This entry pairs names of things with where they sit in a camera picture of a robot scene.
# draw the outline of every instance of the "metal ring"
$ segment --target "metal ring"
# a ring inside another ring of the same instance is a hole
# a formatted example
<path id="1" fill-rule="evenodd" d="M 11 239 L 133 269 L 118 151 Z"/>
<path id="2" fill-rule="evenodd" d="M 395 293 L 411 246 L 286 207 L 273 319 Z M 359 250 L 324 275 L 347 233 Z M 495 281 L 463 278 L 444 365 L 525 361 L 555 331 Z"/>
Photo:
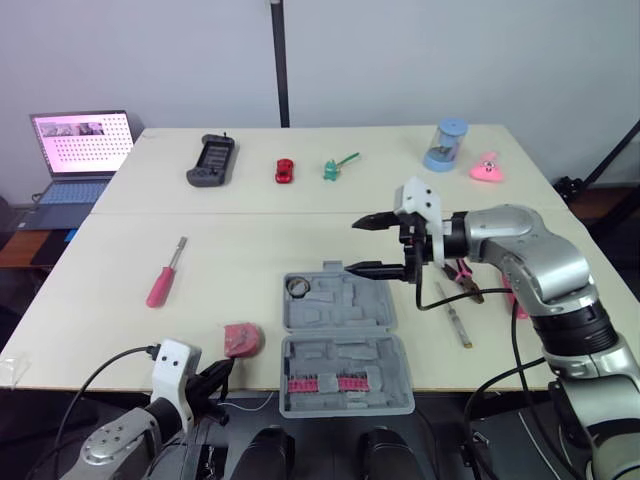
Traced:
<path id="1" fill-rule="evenodd" d="M 302 285 L 302 292 L 299 291 L 300 285 Z M 292 298 L 302 298 L 309 290 L 311 290 L 311 284 L 306 278 L 291 277 L 287 280 L 287 292 Z"/>

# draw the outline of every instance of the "laptop screen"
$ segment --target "laptop screen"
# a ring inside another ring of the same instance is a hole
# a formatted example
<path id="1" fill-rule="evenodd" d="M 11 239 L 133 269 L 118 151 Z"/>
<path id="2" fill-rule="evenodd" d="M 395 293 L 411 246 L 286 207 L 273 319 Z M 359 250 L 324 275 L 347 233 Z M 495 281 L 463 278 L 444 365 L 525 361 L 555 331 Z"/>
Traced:
<path id="1" fill-rule="evenodd" d="M 114 173 L 133 147 L 122 110 L 36 114 L 31 121 L 54 176 Z"/>

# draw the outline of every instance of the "pink screwdriver handle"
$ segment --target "pink screwdriver handle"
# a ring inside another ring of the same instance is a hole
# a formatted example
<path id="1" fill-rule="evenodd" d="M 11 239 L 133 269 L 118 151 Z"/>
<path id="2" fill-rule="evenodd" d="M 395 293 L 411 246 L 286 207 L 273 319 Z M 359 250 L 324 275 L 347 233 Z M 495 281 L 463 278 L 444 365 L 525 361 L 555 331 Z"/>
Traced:
<path id="1" fill-rule="evenodd" d="M 162 272 L 156 279 L 156 283 L 153 284 L 153 288 L 147 297 L 147 306 L 151 308 L 157 308 L 164 305 L 171 290 L 171 284 L 173 283 L 173 277 L 176 271 L 171 267 L 162 267 Z"/>

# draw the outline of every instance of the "screwdriver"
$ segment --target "screwdriver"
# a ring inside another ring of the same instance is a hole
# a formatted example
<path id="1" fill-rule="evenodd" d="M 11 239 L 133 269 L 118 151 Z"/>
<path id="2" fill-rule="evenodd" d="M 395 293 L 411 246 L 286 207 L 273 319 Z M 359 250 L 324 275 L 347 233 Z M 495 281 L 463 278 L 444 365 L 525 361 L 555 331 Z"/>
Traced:
<path id="1" fill-rule="evenodd" d="M 438 290 L 440 291 L 440 295 L 442 295 L 442 298 L 446 299 L 447 294 L 444 293 L 444 289 L 442 288 L 442 285 L 440 285 L 440 282 L 435 282 L 435 284 Z M 451 319 L 451 323 L 453 323 L 453 326 L 458 332 L 458 336 L 460 337 L 460 341 L 462 342 L 462 345 L 464 345 L 464 348 L 472 348 L 473 343 L 471 343 L 471 340 L 467 335 L 467 331 L 464 329 L 464 325 L 462 325 L 462 322 L 460 321 L 458 312 L 456 312 L 456 309 L 453 308 L 450 303 L 446 304 L 446 308 L 447 308 L 447 315 L 449 315 L 449 318 Z"/>
<path id="2" fill-rule="evenodd" d="M 151 308 L 157 308 L 164 305 L 171 290 L 171 284 L 173 283 L 173 277 L 176 274 L 176 263 L 178 258 L 184 250 L 184 246 L 187 244 L 187 237 L 180 237 L 176 251 L 171 258 L 171 263 L 168 267 L 162 267 L 162 272 L 156 279 L 156 283 L 153 284 L 153 288 L 147 297 L 147 306 Z"/>

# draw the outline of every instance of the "laptop keyboard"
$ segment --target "laptop keyboard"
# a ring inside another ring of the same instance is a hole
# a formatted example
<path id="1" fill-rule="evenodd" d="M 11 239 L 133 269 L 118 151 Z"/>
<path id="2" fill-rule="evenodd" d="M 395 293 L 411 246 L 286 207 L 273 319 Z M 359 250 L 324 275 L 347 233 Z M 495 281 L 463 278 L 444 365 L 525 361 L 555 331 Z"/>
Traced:
<path id="1" fill-rule="evenodd" d="M 96 203 L 106 183 L 54 183 L 40 199 L 41 205 L 56 203 Z"/>

